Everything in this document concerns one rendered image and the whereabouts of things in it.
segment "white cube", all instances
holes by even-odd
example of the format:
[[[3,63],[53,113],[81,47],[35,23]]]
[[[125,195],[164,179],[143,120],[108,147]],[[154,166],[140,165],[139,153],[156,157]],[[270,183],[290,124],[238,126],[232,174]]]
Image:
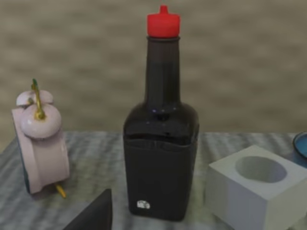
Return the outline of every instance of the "white cube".
[[[209,165],[206,206],[235,230],[286,230],[307,213],[307,169],[251,146]]]

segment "table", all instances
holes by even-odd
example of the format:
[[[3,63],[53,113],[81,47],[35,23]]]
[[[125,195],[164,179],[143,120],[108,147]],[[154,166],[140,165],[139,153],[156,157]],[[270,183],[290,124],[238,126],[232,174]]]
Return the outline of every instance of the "table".
[[[129,213],[120,133],[65,133],[71,161],[71,178],[63,184],[66,199],[52,186],[33,197],[26,192],[19,149],[13,140],[0,155],[0,229],[62,230],[101,192],[111,188],[113,230],[231,230],[204,206],[208,164],[253,144],[289,157],[293,137],[277,133],[201,133],[190,202],[180,223]],[[307,218],[291,228],[306,229]]]

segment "red cap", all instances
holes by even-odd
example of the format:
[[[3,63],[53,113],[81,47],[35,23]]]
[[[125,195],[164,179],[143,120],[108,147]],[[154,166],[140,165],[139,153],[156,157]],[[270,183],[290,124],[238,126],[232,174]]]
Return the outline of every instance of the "red cap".
[[[147,33],[150,37],[177,37],[180,30],[180,16],[168,13],[167,6],[161,5],[160,12],[147,16]]]

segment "beige wall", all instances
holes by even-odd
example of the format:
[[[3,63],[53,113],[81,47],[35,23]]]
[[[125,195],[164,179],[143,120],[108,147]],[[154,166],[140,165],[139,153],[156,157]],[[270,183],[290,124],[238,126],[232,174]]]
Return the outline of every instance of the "beige wall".
[[[307,128],[305,0],[164,1],[182,16],[182,98],[202,131]],[[121,130],[144,91],[146,15],[160,1],[1,0],[0,146],[31,78],[66,130]]]

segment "white sticker on bottle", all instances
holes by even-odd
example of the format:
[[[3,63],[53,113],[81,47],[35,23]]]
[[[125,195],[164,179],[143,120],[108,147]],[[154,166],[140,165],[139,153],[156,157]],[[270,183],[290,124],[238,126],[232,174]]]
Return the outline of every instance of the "white sticker on bottle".
[[[139,200],[137,202],[137,207],[138,208],[144,208],[144,209],[150,209],[150,204],[145,200]]]

